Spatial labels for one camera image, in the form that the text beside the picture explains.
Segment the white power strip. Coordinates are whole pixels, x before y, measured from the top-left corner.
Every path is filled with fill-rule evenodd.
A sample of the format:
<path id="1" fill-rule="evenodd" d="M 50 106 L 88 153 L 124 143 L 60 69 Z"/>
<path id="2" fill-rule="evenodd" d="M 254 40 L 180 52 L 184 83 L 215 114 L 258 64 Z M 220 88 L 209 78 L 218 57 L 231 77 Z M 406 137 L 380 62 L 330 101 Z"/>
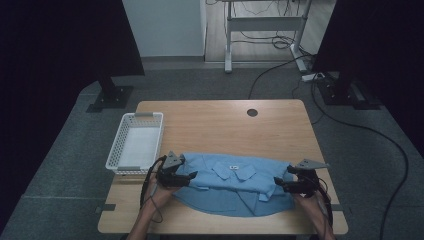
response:
<path id="1" fill-rule="evenodd" d="M 313 74 L 308 74 L 308 75 L 304 75 L 301 77 L 301 80 L 303 82 L 313 82 L 316 80 L 320 80 L 325 78 L 325 74 L 323 73 L 313 73 Z"/>

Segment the white plastic mesh basket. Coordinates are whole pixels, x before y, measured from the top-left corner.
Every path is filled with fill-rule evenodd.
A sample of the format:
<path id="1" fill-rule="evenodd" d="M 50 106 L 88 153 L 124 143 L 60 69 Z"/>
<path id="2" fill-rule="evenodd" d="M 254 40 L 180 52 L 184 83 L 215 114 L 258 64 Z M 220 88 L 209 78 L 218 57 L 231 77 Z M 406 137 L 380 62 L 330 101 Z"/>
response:
<path id="1" fill-rule="evenodd" d="M 159 158 L 163 136 L 161 112 L 122 116 L 105 167 L 115 174 L 146 174 Z"/>

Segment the black stand base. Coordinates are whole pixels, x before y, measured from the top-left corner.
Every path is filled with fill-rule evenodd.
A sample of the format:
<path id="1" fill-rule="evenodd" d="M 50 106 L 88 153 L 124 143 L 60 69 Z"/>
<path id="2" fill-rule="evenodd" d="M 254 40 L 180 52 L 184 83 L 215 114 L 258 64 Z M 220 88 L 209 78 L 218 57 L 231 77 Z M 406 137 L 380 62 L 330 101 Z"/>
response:
<path id="1" fill-rule="evenodd" d="M 326 73 L 317 86 L 326 105 L 352 106 L 356 110 L 379 110 L 382 105 L 362 81 L 348 74 Z"/>
<path id="2" fill-rule="evenodd" d="M 88 113 L 99 113 L 103 109 L 124 109 L 127 106 L 133 86 L 117 86 L 111 77 L 99 80 L 101 91 L 95 102 L 87 108 Z"/>

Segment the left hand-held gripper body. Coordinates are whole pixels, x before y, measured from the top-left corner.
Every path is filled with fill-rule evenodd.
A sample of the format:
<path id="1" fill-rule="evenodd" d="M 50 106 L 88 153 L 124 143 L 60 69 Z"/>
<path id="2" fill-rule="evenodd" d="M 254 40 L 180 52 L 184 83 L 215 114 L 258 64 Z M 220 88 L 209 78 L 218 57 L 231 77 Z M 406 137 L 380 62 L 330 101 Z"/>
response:
<path id="1" fill-rule="evenodd" d="M 185 180 L 185 177 L 176 173 L 178 168 L 184 163 L 184 160 L 170 151 L 157 172 L 157 180 L 164 187 L 171 187 L 172 182 L 176 180 Z"/>

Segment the white partition panel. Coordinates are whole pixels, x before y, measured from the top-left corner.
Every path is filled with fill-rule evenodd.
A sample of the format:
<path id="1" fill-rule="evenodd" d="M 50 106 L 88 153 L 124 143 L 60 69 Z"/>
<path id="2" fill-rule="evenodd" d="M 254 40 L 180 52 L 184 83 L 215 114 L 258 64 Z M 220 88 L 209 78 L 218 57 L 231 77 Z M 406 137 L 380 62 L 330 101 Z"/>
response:
<path id="1" fill-rule="evenodd" d="M 142 57 L 205 55 L 205 0 L 123 0 L 123 5 Z"/>

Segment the black curtain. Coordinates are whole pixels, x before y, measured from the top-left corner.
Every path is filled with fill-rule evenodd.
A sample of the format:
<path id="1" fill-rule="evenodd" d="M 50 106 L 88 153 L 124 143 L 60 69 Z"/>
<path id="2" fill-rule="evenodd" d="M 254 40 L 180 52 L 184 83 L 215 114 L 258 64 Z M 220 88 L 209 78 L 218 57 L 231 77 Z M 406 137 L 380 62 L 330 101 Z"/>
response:
<path id="1" fill-rule="evenodd" d="M 123 0 L 0 0 L 0 234 L 79 93 L 143 72 Z"/>
<path id="2" fill-rule="evenodd" d="M 364 83 L 424 157 L 424 0 L 336 0 L 313 69 Z"/>

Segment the white metal desk frame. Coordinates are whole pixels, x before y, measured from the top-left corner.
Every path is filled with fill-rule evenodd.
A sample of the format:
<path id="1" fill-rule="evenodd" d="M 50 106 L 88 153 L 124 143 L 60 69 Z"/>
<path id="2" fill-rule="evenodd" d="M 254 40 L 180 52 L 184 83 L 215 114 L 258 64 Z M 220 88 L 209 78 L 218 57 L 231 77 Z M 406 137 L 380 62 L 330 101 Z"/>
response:
<path id="1" fill-rule="evenodd" d="M 224 60 L 224 72 L 232 72 L 232 33 L 233 32 L 261 32 L 261 31 L 293 31 L 296 33 L 294 43 L 290 45 L 291 54 L 301 73 L 307 71 L 302 60 L 300 43 L 306 27 L 312 0 L 306 0 L 303 14 L 300 16 L 276 16 L 276 17 L 234 17 L 232 8 L 235 2 L 261 1 L 261 0 L 220 0 L 226 4 L 226 48 Z"/>

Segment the person's right hand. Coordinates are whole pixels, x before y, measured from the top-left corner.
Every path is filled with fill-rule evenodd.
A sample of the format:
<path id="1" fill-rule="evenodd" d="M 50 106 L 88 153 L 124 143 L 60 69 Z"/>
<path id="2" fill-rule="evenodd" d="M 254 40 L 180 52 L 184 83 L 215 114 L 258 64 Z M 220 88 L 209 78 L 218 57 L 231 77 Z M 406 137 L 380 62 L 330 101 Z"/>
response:
<path id="1" fill-rule="evenodd" d="M 320 193 L 306 198 L 301 194 L 293 194 L 292 197 L 300 205 L 310 220 L 324 220 L 326 218 L 323 204 L 323 197 Z"/>

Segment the light blue shirt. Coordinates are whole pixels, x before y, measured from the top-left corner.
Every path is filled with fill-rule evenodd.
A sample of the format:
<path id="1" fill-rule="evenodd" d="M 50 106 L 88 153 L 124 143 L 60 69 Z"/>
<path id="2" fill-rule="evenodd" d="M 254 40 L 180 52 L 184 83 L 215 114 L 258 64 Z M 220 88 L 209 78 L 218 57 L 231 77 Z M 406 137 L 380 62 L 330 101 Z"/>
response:
<path id="1" fill-rule="evenodd" d="M 195 173 L 188 186 L 174 193 L 186 206 L 208 214 L 262 217 L 294 208 L 292 196 L 275 178 L 293 179 L 284 161 L 227 154 L 185 153 L 179 175 Z"/>

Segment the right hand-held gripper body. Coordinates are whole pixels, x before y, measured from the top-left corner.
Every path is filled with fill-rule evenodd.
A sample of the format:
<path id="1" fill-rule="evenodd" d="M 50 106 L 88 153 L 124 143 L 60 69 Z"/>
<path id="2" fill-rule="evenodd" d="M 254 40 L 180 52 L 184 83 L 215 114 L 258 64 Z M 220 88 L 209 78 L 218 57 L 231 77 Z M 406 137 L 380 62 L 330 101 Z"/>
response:
<path id="1" fill-rule="evenodd" d="M 304 159 L 294 166 L 294 175 L 297 176 L 295 182 L 295 193 L 305 194 L 311 197 L 316 191 L 321 190 L 321 184 L 317 175 L 317 169 L 327 168 L 325 163 Z"/>

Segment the person's left hand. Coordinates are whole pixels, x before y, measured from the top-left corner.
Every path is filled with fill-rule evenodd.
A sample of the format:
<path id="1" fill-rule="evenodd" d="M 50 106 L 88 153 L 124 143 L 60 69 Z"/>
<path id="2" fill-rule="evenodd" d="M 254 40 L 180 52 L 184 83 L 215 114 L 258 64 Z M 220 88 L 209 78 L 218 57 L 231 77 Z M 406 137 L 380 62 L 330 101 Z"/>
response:
<path id="1" fill-rule="evenodd" d="M 148 183 L 145 198 L 143 199 L 143 208 L 152 209 L 153 211 L 160 209 L 165 206 L 173 194 L 179 190 L 179 187 L 162 186 L 157 182 L 156 177 L 152 176 Z"/>

